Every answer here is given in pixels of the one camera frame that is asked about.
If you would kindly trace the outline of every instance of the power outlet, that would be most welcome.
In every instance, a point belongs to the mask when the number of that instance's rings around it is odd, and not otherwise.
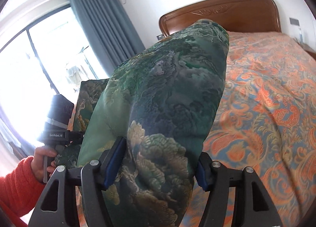
[[[165,38],[165,36],[163,34],[157,36],[158,41],[162,40],[163,38]]]
[[[290,18],[290,24],[295,26],[300,26],[300,22],[296,18]]]

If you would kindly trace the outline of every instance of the green pillow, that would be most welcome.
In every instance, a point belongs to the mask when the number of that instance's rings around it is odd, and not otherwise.
[[[202,19],[122,63],[89,121],[77,166],[127,137],[104,192],[115,227],[179,226],[225,86],[227,32]]]
[[[81,82],[75,109],[73,131],[86,131],[94,108],[108,81],[109,79],[101,79]],[[75,168],[80,148],[80,143],[71,143],[61,154],[57,155],[55,158],[56,165],[65,165],[67,169]]]

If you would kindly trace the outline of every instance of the orange patterned bedspread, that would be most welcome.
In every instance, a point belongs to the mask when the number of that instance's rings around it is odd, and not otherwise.
[[[316,196],[316,61],[281,33],[230,33],[226,86],[204,151],[227,167],[253,166],[284,227]],[[208,192],[195,185],[181,223],[198,226]],[[225,227],[233,216],[229,196]]]

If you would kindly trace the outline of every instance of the person's hand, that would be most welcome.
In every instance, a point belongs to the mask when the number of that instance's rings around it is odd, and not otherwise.
[[[46,146],[37,147],[35,149],[34,159],[31,162],[31,169],[35,178],[39,182],[43,182],[44,177],[44,156],[54,158],[57,156],[57,152],[54,149]],[[47,172],[51,173],[50,176],[54,172],[55,168],[56,166],[54,161],[52,162],[52,166],[47,167]]]

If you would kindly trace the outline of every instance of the carved headboard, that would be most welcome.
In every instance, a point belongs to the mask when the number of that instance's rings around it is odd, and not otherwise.
[[[206,0],[163,15],[159,27],[168,36],[201,18],[211,19],[231,32],[281,32],[273,0]]]

